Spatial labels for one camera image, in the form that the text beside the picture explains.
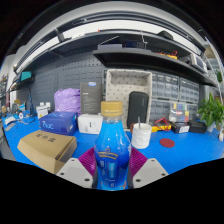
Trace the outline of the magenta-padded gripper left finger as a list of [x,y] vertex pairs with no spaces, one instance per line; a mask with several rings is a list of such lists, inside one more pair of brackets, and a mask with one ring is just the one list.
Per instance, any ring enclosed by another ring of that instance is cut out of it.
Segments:
[[94,149],[90,148],[78,158],[70,158],[57,176],[84,188],[96,188],[98,173]]

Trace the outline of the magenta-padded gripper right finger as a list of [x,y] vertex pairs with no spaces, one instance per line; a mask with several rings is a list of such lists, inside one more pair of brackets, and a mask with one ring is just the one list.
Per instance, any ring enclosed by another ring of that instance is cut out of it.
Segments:
[[147,159],[137,149],[131,149],[127,175],[129,189],[146,186],[166,176],[168,176],[168,172],[156,158]]

